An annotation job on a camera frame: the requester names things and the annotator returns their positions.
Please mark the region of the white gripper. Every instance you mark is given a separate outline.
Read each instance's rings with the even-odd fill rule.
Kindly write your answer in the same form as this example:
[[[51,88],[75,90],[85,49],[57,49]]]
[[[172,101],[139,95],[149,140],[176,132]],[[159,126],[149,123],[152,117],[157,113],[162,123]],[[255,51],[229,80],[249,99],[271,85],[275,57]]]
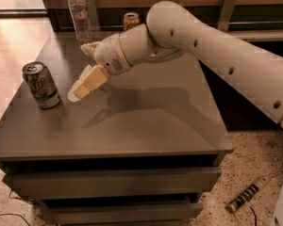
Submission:
[[[100,65],[93,67],[88,65],[83,70],[67,94],[71,102],[78,102],[101,87],[108,81],[109,74],[119,75],[131,69],[122,51],[119,34],[101,41],[85,43],[80,46],[80,49]]]

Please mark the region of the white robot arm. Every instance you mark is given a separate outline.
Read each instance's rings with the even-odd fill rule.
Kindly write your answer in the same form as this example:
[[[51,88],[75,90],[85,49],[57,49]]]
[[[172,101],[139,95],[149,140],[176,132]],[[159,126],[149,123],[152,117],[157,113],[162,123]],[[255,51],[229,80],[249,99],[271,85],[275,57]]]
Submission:
[[[156,3],[144,24],[85,43],[81,50],[97,64],[87,66],[69,90],[72,102],[102,86],[111,75],[187,52],[283,128],[283,57],[203,24],[174,2]]]

